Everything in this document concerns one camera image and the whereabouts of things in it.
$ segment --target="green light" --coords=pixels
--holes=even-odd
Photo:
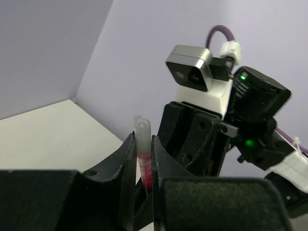
[[[246,140],[245,145],[246,145],[247,147],[254,148],[254,147],[257,146],[257,143],[256,143],[255,141],[253,141],[253,140]]]

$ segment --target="red liquid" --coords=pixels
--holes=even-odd
[[[152,165],[151,165],[151,156],[138,157],[141,180],[143,185],[146,188],[152,188]]]

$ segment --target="transparent tube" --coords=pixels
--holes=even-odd
[[[135,117],[134,121],[137,160],[140,166],[141,180],[148,193],[148,190],[152,188],[151,123],[142,116]]]

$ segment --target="white table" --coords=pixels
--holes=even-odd
[[[66,100],[0,120],[0,169],[83,172],[121,144],[114,134]],[[136,175],[139,179],[139,167]],[[153,230],[153,225],[142,230]]]

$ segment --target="wall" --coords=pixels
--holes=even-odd
[[[164,105],[177,84],[164,62],[176,44],[204,46],[209,29],[228,26],[240,41],[243,65],[275,78],[293,92],[277,115],[280,128],[308,144],[305,116],[308,2],[299,0],[115,0],[77,94],[77,103],[119,138],[133,130],[133,117],[151,120],[156,134]],[[224,41],[215,35],[217,54]],[[265,172],[226,156],[223,176]]]
[[[112,1],[0,1],[0,119],[75,97]]]

